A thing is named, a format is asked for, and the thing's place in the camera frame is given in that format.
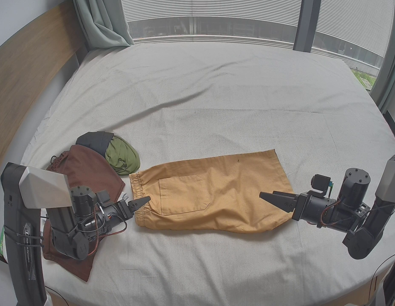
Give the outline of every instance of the wooden bed frame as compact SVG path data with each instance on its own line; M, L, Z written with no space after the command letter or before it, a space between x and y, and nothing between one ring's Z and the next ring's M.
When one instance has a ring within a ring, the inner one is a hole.
M84 44L73 1L67 0L31 21L0 46L0 166L30 107ZM383 276L381 273L375 278L371 293ZM366 303L369 287L370 282L325 306ZM55 295L52 299L55 306L65 305Z

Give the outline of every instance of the brown shorts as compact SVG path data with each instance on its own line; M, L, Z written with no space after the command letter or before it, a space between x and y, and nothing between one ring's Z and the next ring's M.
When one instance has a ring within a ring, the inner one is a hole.
M292 217L259 198L293 193L275 150L153 166L129 175L134 199L151 200L135 213L150 229L272 230Z

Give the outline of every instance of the pocket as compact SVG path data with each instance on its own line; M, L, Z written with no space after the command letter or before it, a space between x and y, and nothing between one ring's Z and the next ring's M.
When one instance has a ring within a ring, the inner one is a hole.
M199 175L159 179L162 215L204 210L210 204L207 182Z

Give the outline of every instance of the curtain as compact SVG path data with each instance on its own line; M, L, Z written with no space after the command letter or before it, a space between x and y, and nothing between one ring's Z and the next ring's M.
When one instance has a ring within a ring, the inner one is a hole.
M384 57L383 66L377 77L376 82L370 92L370 96L377 104L380 111L384 114L387 111L388 104L395 93L395 0L394 0L394 21L393 30L391 31L390 41L386 56Z
M128 47L129 35L121 0L73 0L90 49Z

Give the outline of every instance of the bed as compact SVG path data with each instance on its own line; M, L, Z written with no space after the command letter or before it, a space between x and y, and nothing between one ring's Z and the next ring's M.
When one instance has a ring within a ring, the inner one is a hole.
M91 51L64 87L22 163L45 168L81 134L105 130L156 164L276 149L294 191L315 173L359 167L372 205L388 125L340 60L230 43L140 44ZM124 191L131 195L129 180ZM153 231L129 222L101 243L88 283L43 260L48 286L85 305L320 305L363 285L395 253L395 215L363 260L344 234L293 220L261 234Z

